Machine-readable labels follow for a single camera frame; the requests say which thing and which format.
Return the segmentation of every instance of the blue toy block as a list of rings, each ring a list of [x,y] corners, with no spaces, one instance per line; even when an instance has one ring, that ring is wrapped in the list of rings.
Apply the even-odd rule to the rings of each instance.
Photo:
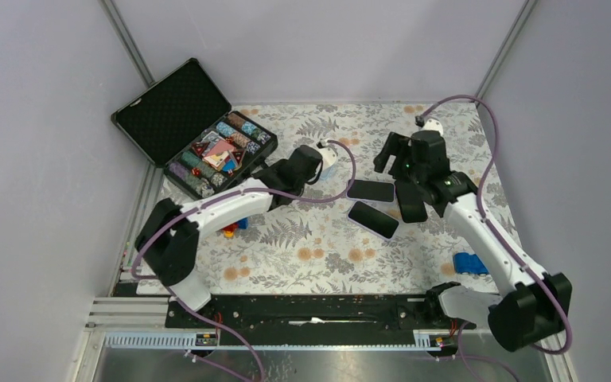
[[[249,228],[249,219],[248,218],[243,218],[241,220],[238,220],[238,228],[240,229],[247,229]]]
[[[453,267],[457,273],[472,275],[489,275],[488,269],[481,262],[479,256],[467,252],[458,252],[453,255]]]

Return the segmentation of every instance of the poker chip case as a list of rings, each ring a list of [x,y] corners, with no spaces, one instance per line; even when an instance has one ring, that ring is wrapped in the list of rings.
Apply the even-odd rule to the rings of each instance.
[[[237,185],[278,146],[275,134],[231,111],[231,104],[195,58],[117,110],[111,121],[195,199]],[[231,172],[216,170],[204,160],[217,144],[235,147],[228,150],[230,158],[223,155],[232,162],[224,168],[234,166]]]

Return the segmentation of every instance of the blue toy car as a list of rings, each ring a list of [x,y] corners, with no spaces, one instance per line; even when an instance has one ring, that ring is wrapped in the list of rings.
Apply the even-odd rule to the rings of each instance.
[[[471,275],[489,275],[488,269],[481,262],[479,256],[467,252],[458,252],[453,255],[453,267],[456,273]]]

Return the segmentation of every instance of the gray wall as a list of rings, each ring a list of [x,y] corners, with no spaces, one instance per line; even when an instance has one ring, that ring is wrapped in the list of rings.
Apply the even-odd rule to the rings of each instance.
[[[197,57],[232,103],[475,92],[523,0],[116,0],[154,76]]]
[[[143,89],[97,1],[0,0],[0,381],[71,364],[146,168],[109,114]]]
[[[611,2],[540,2],[486,98],[521,241],[573,283],[580,381],[611,380]]]

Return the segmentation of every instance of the black foam lining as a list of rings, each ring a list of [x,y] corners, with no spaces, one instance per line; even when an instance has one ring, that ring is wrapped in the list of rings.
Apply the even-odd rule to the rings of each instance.
[[[192,58],[111,117],[156,166],[164,166],[230,110]]]

